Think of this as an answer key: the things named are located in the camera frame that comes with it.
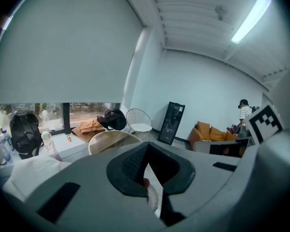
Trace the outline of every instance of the white wall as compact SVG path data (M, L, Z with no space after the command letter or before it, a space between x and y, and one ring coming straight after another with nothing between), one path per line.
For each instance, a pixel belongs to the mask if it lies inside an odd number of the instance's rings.
M132 106L146 111L160 130L169 102L185 105L176 136L187 139L202 121L221 131L239 123L241 99L260 106L266 89L233 67L200 55L166 50L157 67L154 51L146 58L134 91Z
M130 64L120 109L126 115L131 108L150 113L153 79L161 56L161 45L152 28L143 29Z
M140 38L134 50L130 67L129 67L129 71L128 71L128 75L126 78L125 86L124 86L123 99L120 104L120 110L124 113L124 115L126 115L127 111L131 108L131 102L133 99L136 81L139 75L142 61L145 56L145 51L148 47L150 47L148 42L152 34L153 34L152 27L144 28L141 32Z
M131 102L131 108L139 108L153 117L152 100L157 92L157 67L162 54L161 44L156 32L153 30L147 48L144 53L143 61L137 77L135 90Z

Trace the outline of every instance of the window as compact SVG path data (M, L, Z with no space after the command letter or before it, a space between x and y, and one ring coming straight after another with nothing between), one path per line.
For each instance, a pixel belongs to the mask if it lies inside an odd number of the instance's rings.
M33 111L39 120L39 129L57 130L62 127L62 109L60 103L24 103L0 105L0 127L10 132L10 121L15 112Z
M115 108L115 103L70 103L70 124L79 124L98 115L104 116L109 108Z
M33 111L39 120L39 129L51 130L52 135L71 133L70 128L79 123L104 116L109 108L119 108L119 103L22 103L0 105L0 127L9 134L10 121L15 112Z

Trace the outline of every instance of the striped shirt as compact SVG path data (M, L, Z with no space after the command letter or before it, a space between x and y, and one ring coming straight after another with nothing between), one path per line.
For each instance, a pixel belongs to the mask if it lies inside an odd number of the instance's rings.
M245 119L247 116L251 115L252 109L250 106L244 106L241 108L240 119Z

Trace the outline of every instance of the black backpack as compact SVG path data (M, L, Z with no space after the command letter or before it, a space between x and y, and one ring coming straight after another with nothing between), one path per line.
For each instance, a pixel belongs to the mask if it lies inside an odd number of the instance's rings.
M126 127L127 121L122 113L117 108L110 108L107 109L104 113L103 116L97 116L98 122L104 127L107 128L109 131L110 129L108 128L109 126L114 128L115 130L122 130Z
M259 109L259 107L258 106L251 106L251 113L253 113L253 112L255 112L255 111L257 111L258 109Z
M39 131L39 121L33 111L17 112L10 122L10 129L13 148L21 153L19 155L21 159L32 157L35 148L37 148L35 155L39 155L43 140Z

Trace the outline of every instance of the cap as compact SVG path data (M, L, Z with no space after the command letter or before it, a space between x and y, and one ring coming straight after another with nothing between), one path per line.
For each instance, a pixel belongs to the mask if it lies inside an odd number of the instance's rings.
M3 133L0 134L0 139L4 140L4 134Z
M49 132L43 131L41 137L43 140L48 140L49 139Z
M248 101L246 99L242 99L240 100L240 104L244 104L244 105L248 105Z

